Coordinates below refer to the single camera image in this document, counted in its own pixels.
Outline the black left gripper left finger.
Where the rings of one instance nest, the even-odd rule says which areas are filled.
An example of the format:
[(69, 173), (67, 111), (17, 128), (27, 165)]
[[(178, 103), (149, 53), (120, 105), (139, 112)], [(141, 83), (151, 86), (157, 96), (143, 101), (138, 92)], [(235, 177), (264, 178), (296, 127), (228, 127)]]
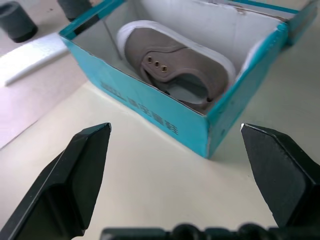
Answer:
[(38, 175), (0, 231), (2, 240), (71, 240), (89, 228), (111, 124), (85, 128)]

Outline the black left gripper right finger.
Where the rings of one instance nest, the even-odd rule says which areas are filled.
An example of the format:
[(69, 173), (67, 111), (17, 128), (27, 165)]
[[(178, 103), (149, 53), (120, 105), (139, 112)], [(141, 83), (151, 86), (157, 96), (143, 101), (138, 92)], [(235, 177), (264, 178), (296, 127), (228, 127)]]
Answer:
[(256, 185), (279, 227), (320, 226), (320, 166), (287, 134), (243, 123)]

